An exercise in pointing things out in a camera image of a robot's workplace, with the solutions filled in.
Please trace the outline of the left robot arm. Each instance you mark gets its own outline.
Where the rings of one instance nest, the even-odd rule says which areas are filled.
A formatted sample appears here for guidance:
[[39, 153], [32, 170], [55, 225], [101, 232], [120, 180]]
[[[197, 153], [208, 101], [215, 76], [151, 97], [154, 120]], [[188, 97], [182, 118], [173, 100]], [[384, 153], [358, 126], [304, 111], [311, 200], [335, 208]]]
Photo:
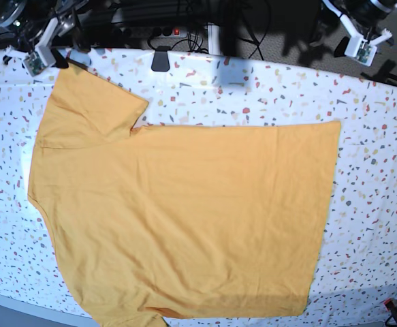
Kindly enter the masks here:
[[334, 56], [347, 57], [370, 66], [382, 43], [394, 45], [393, 33], [379, 23], [397, 11], [397, 1], [322, 1], [315, 32], [319, 38], [333, 25], [342, 25], [347, 35]]

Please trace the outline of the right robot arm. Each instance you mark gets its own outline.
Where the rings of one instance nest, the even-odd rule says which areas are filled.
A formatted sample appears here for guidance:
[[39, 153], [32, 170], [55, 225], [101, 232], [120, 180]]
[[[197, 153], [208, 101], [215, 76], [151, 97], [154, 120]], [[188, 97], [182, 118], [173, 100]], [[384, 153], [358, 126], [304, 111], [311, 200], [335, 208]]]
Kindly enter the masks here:
[[51, 46], [53, 39], [76, 28], [77, 11], [87, 1], [0, 1], [0, 49], [23, 53]]

